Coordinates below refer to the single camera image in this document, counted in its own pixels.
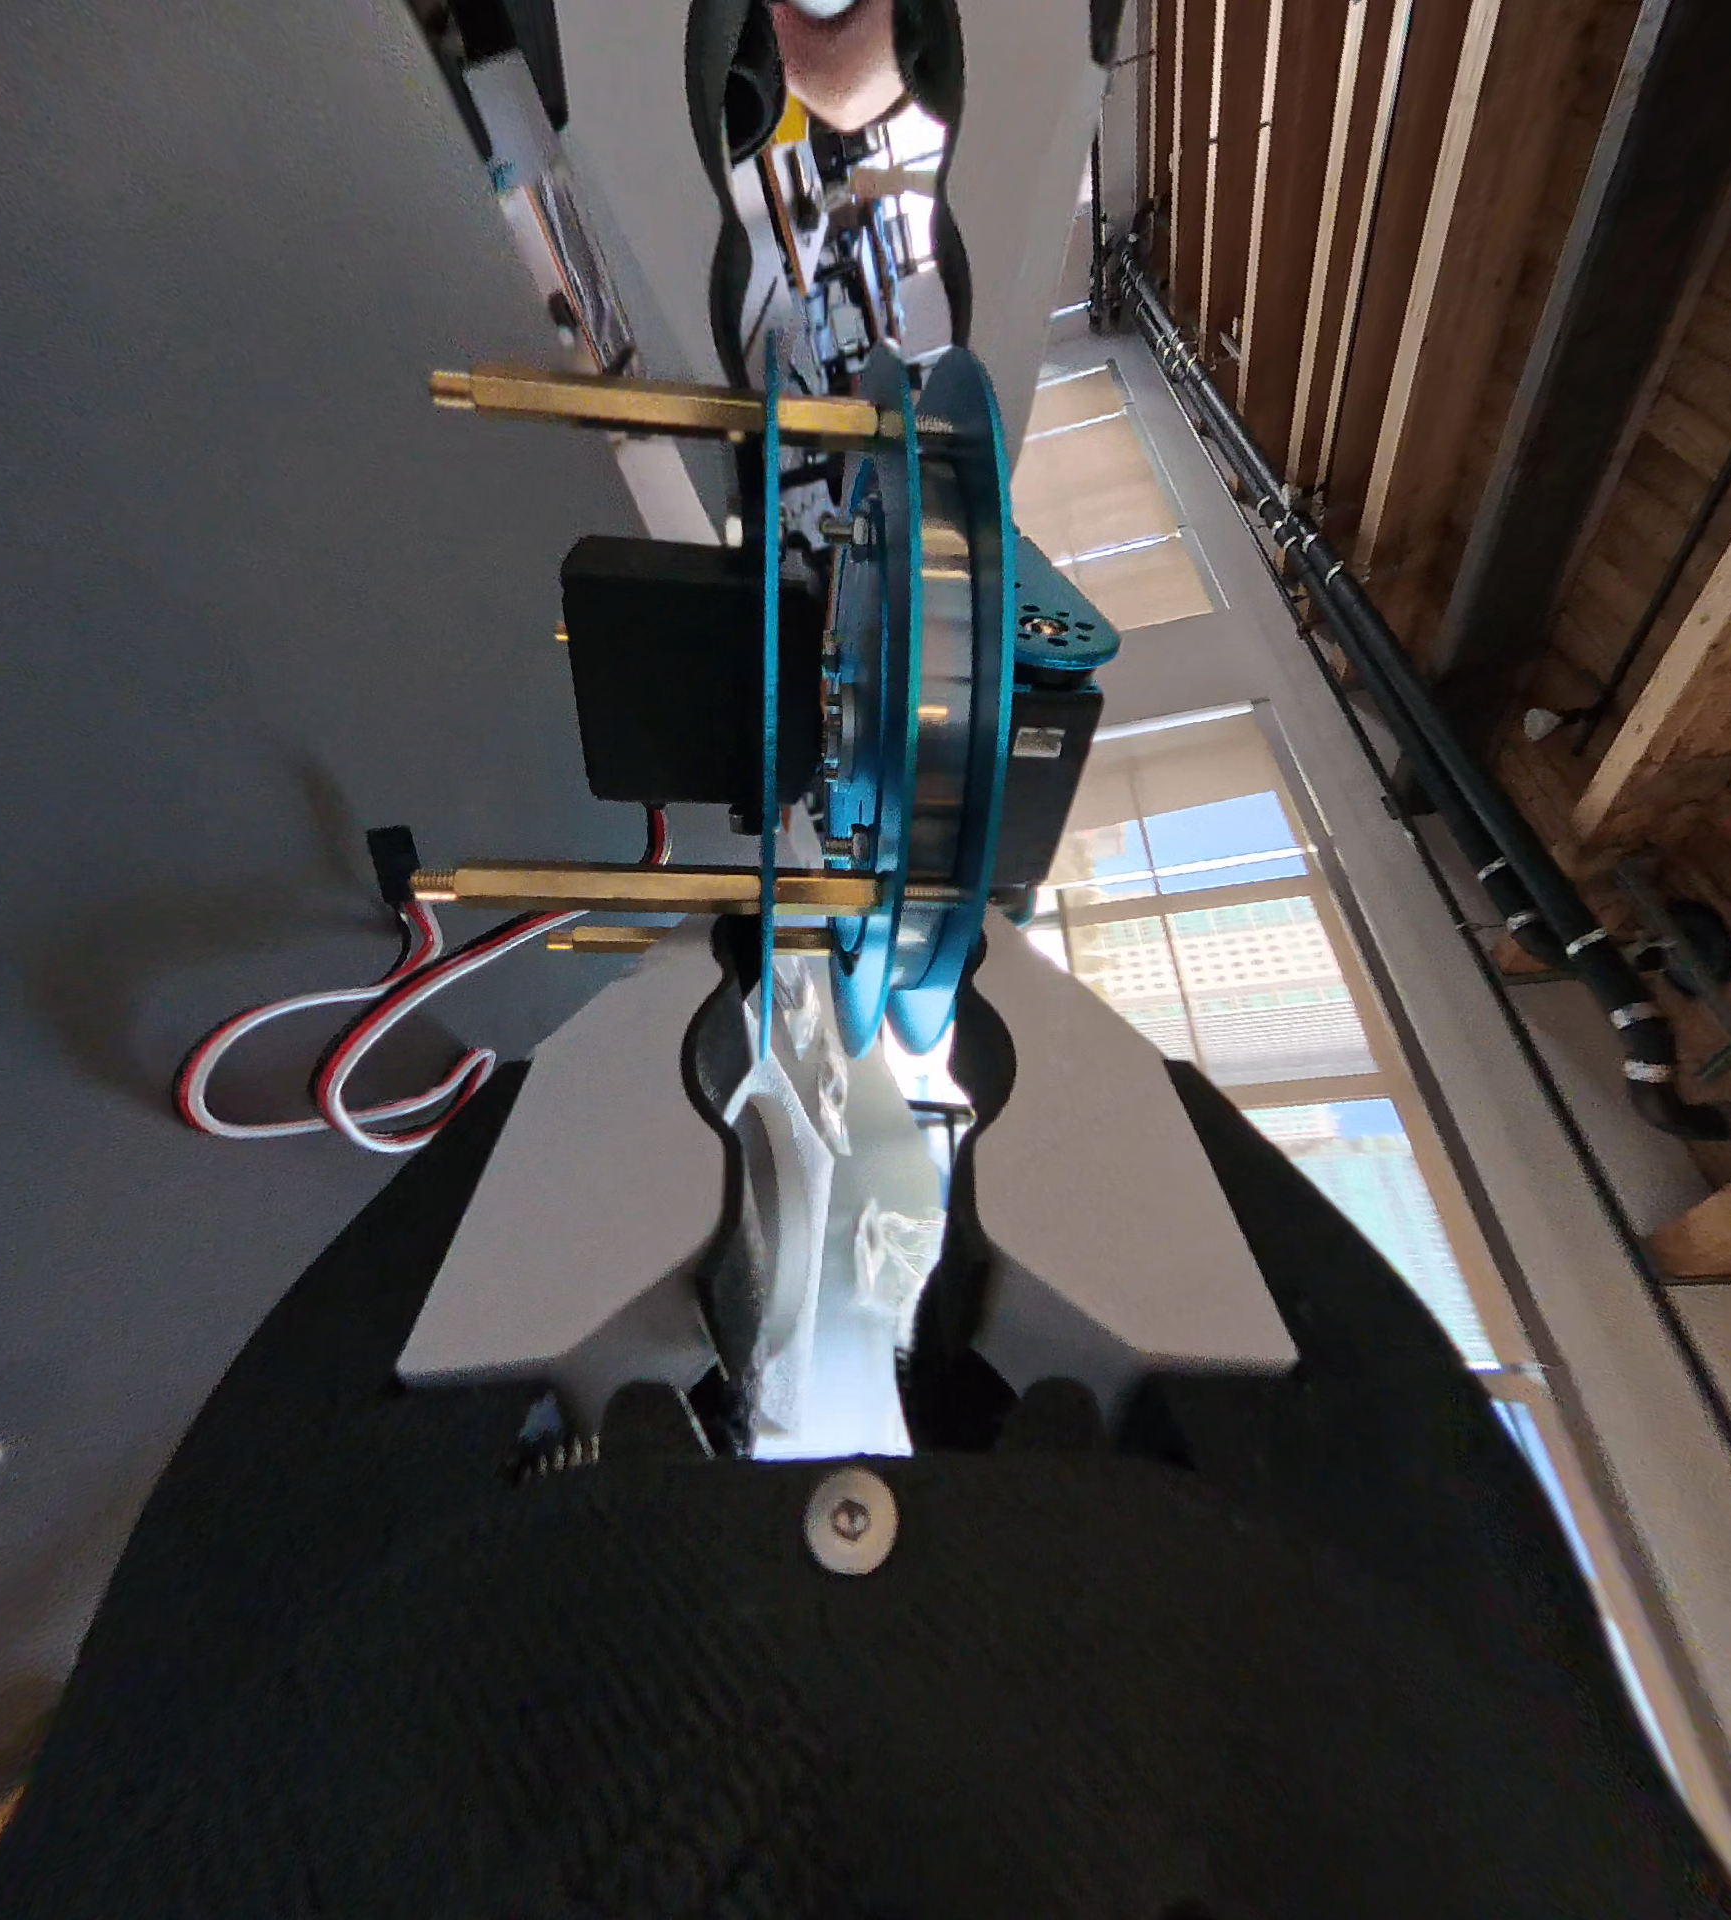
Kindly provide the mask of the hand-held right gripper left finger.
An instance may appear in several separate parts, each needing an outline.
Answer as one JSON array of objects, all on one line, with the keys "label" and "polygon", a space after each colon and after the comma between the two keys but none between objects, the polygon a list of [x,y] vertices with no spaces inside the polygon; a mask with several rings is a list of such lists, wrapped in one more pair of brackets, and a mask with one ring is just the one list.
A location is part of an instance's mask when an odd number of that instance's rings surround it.
[{"label": "hand-held right gripper left finger", "polygon": [[738,972],[690,918],[544,1040],[401,1356],[409,1386],[690,1388],[762,1287]]}]

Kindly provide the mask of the large glass window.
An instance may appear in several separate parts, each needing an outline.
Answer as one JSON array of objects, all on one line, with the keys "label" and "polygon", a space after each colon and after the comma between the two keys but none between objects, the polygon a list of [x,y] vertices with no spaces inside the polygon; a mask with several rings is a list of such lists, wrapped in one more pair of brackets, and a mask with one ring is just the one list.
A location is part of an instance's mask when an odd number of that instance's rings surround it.
[{"label": "large glass window", "polygon": [[1274,786],[1068,833],[1032,940],[1194,1067],[1354,1224],[1482,1374],[1494,1269],[1342,907]]}]

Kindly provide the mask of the crumpled clear plastic wrap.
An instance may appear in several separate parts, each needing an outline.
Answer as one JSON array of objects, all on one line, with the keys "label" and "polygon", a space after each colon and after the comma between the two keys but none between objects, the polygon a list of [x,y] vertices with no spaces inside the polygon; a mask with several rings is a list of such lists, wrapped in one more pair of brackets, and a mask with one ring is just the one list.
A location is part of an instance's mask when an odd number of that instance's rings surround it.
[{"label": "crumpled clear plastic wrap", "polygon": [[870,1198],[854,1232],[854,1293],[860,1307],[898,1329],[908,1345],[920,1300],[936,1270],[946,1232],[946,1214],[894,1213]]}]

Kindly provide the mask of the dark grey desk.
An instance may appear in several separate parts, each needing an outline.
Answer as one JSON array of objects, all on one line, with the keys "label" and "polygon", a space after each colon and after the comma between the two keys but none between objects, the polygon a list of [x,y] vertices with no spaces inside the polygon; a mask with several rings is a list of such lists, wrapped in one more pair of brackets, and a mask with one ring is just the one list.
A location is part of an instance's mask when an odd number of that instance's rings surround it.
[{"label": "dark grey desk", "polygon": [[143,1502],[395,1174],[169,1090],[395,952],[365,834],[628,858],[558,566],[590,435],[437,410],[544,306],[403,4],[0,4],[0,1792]]}]

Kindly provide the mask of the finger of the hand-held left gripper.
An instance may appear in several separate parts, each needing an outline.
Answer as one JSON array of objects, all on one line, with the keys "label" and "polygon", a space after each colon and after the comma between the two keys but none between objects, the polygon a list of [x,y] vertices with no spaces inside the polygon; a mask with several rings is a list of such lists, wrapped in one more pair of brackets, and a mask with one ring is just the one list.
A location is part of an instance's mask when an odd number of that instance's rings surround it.
[{"label": "finger of the hand-held left gripper", "polygon": [[746,391],[726,106],[744,2],[560,2],[564,143],[644,372]]},{"label": "finger of the hand-held left gripper", "polygon": [[1032,389],[1114,64],[1114,4],[962,2],[962,86],[938,187],[954,343]]}]

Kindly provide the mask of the white foam frame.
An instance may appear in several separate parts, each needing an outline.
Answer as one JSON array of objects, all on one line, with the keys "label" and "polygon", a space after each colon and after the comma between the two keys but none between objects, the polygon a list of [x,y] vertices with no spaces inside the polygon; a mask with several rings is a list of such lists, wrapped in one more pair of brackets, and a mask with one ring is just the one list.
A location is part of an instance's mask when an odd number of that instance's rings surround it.
[{"label": "white foam frame", "polygon": [[756,1335],[744,1369],[748,1452],[790,1459],[808,1437],[836,1155],[774,1053],[728,1113],[744,1152],[756,1230]]}]

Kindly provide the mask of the person's left hand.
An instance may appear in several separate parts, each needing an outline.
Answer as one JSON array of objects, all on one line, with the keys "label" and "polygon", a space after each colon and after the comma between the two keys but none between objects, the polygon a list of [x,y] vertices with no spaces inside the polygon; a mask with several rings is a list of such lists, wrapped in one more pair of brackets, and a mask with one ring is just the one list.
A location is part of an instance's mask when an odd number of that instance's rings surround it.
[{"label": "person's left hand", "polygon": [[894,2],[776,2],[774,36],[788,92],[836,133],[862,133],[908,95]]}]

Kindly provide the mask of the blue robot arm base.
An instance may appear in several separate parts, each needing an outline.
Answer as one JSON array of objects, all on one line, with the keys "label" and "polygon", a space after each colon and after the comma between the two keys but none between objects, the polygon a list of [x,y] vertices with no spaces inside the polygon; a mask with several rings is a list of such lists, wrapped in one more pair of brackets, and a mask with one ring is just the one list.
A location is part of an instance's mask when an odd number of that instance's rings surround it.
[{"label": "blue robot arm base", "polygon": [[417,901],[756,925],[762,984],[828,926],[846,1053],[940,1043],[994,901],[1046,877],[1098,728],[1112,622],[1026,541],[998,396],[950,348],[916,392],[874,353],[858,396],[518,369],[437,372],[502,421],[734,443],[744,544],[580,541],[562,610],[590,790],[718,805],[756,834],[732,870],[465,863]]}]

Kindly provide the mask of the beige roller shade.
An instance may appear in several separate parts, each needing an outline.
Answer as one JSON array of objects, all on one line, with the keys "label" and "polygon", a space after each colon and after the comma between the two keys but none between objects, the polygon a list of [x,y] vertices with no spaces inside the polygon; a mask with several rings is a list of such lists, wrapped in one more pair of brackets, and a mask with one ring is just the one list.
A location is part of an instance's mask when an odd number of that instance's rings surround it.
[{"label": "beige roller shade", "polygon": [[1304,805],[1268,719],[1256,705],[1228,705],[1104,728],[1088,753],[1064,841],[1114,836],[1134,821],[1262,792],[1292,805],[1292,819],[1302,822]]},{"label": "beige roller shade", "polygon": [[1014,511],[1022,535],[1124,635],[1226,607],[1108,362],[1040,380]]}]

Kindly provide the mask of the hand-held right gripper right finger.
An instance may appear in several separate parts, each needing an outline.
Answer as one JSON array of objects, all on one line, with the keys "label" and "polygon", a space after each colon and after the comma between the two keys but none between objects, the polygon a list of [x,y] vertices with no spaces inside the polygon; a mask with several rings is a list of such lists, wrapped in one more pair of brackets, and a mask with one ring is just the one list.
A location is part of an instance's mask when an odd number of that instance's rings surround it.
[{"label": "hand-held right gripper right finger", "polygon": [[1156,1045],[988,916],[950,1069],[974,1123],[908,1351],[908,1410],[1006,1413],[1074,1383],[1124,1413],[1154,1378],[1298,1360]]}]

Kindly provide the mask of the black ceiling pipe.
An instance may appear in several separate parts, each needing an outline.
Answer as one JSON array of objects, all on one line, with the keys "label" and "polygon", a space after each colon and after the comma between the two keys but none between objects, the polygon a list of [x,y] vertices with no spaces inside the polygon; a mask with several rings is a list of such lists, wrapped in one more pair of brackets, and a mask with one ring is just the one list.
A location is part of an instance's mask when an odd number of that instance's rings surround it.
[{"label": "black ceiling pipe", "polygon": [[1504,930],[1528,949],[1538,969],[1582,984],[1598,1003],[1620,1040],[1628,1096],[1640,1117],[1676,1140],[1731,1140],[1731,1100],[1694,1100],[1682,1093],[1672,1024],[1652,1000],[1630,951],[1588,907],[1518,805],[1456,739],[1396,632],[1298,505],[1166,310],[1140,258],[1154,211],[1154,202],[1142,205],[1126,231],[1112,229],[1098,207],[1090,211],[1088,317],[1094,329],[1134,323],[1188,424],[1250,517],[1282,596],[1292,603],[1300,594],[1306,612],[1356,671],[1480,891],[1502,916]]}]

